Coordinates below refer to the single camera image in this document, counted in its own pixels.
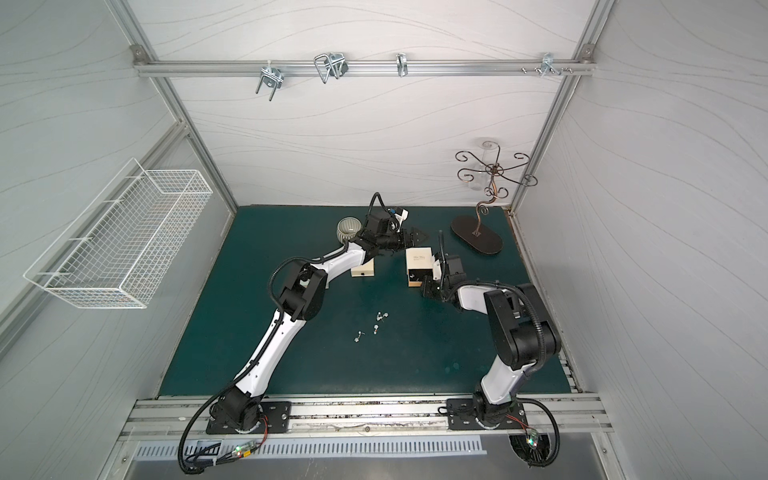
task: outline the red wire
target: red wire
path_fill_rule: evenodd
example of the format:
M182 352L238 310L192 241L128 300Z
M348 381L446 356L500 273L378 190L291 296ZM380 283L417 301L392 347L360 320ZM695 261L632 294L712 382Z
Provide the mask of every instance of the red wire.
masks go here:
M515 420L517 423L519 423L520 425L522 425L522 426L523 426L523 429L524 429L524 430L527 430L527 429L530 429L530 428L531 428L531 427L529 427L528 425L526 425L526 424L524 424L523 422L521 422L519 419L516 419L515 417L513 417L512 415L507 415L507 418L508 418L508 419L512 419L512 420Z
M263 415L264 417L264 437L261 439L261 443L259 444L259 448L261 448L262 445L264 445L264 442L266 442L266 431L267 431L267 423L269 422L269 419L266 417L266 415Z

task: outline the white wall panel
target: white wall panel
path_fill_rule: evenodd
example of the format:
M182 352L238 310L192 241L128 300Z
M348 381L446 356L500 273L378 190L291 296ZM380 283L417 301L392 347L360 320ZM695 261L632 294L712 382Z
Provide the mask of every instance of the white wall panel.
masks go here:
M131 0L163 60L570 58L593 0Z
M212 184L186 140L157 168ZM3 478L96 478L134 402L157 395L229 217L214 193L145 310L43 307L0 362Z
M0 312L22 273L173 124L103 2L0 5Z
M272 102L252 78L174 80L237 202L471 205L459 150L496 139L502 164L529 152L559 79L517 77L293 79ZM516 179L522 168L509 172ZM499 186L514 191L514 184Z
M570 58L594 2L130 3L164 60L394 60ZM512 165L531 150L558 82L287 78L271 103L253 93L255 78L174 86L240 204L365 204L378 190L390 203L471 205L485 196L456 178L454 153L490 137Z
M0 312L22 273L174 124L101 0L0 2ZM201 169L184 143L165 167ZM146 310L49 299L0 360L0 478L95 478L152 396L229 217L214 194Z
M768 4L622 0L518 213L629 478L768 472Z

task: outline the black mounting plate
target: black mounting plate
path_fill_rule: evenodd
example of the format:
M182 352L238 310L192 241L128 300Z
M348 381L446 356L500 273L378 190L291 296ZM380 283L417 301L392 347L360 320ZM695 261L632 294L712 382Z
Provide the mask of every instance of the black mounting plate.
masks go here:
M467 217L466 215L456 217L451 222L453 233L478 252L485 255L495 255L501 252L504 240L495 231L482 223L480 224L480 234L476 237L474 232L477 226L477 217Z
M449 412L467 412L456 415L448 415L448 430L522 430L522 426L515 420L504 418L504 422L499 423L497 427L490 429L480 425L475 417L472 408L472 399L447 399L445 406ZM524 424L528 424L525 418L523 405L518 403L509 413Z
M261 408L267 419L267 428L269 433L285 433L288 431L288 420L290 419L290 402L270 402L265 400L261 402ZM208 420L208 427L205 428L208 435L228 435L237 434L227 425L219 423L214 419ZM259 425L249 435L254 433L264 433L264 423Z

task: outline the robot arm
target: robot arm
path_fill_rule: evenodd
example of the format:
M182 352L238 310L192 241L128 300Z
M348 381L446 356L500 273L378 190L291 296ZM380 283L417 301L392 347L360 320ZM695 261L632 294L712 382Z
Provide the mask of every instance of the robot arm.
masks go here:
M283 312L275 311L270 328L235 377L237 383L213 405L211 417L240 433L251 432L259 425L260 402L270 377L299 330L319 312L327 283L363 265L380 250L399 251L426 239L417 229L409 233L402 228L407 216L407 210L383 205L381 210L369 210L363 228L346 246L318 259L318 263L296 261L288 265L287 280L278 300Z
M327 257L331 257L333 254L338 253L339 251L341 251L341 249L338 249L330 253L329 255L327 255ZM310 294L314 295L316 298L319 296L320 297L319 300L316 300L316 301L322 302L325 283L329 282L330 280L333 280L334 278L338 277L339 275L345 273L347 270L350 270L355 266L362 265L362 262L365 258L366 258L365 250L363 250L362 247L357 243L350 243L347 251L344 253L341 253L341 255L339 255L338 257L332 258L331 260L328 260L323 263L311 263L310 267L315 269L317 271L316 273L319 273L319 275L316 274L314 277L310 277L310 280L307 282L305 291L310 290L309 288L310 282L316 282L316 288L312 289ZM314 310L310 314L314 316L314 313L316 313L316 311L319 310L319 304L315 307L313 305L312 300L309 301L309 304L310 304L310 309ZM296 336L299 330L301 330L301 328L310 319L310 318L306 318L307 314L308 313L305 312L303 319L299 318L299 316L301 315L300 313L297 315L297 312L295 310L293 311L293 313L285 312L283 314L282 323L277 326L277 332L274 335L273 340L269 342L269 345L267 345L266 351L262 355L256 367L253 368L250 372L248 372L248 374L243 379L241 379L237 384L235 384L235 387L238 390L240 390L240 392L242 392L243 394L247 394L248 399L260 398L264 394L264 392L266 391L266 387L269 384L270 377L272 376L272 372L274 372L275 367L277 367L277 363L280 361L280 359L283 357L283 354L286 352L286 349L288 348L288 345L291 343L291 340L293 340L293 337ZM277 324L279 319L280 319L280 311L275 310L275 313L272 315L272 323L270 324L270 328L267 329L267 332L264 334L264 337L262 337L261 342L259 342L259 346L256 348L256 350L253 351L253 355L248 360L248 364L250 364L251 361L253 361L256 358L256 355L258 354L258 352L267 343L270 337L270 330L274 328L274 326ZM237 373L237 376L243 373L243 371L248 367L248 364L246 364L246 366L244 366Z
M422 295L488 315L497 356L475 392L475 413L498 424L528 377L560 350L544 303L530 283L520 286L467 280L458 255L445 255L440 233L440 280L426 278ZM522 323L523 317L531 322Z

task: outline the gray ribbed bowl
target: gray ribbed bowl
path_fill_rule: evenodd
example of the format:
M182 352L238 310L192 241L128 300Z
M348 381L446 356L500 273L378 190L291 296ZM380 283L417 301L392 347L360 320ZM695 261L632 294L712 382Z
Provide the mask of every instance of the gray ribbed bowl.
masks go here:
M344 243L344 240L350 241L361 228L362 223L355 217L343 218L336 226L336 238L341 243Z

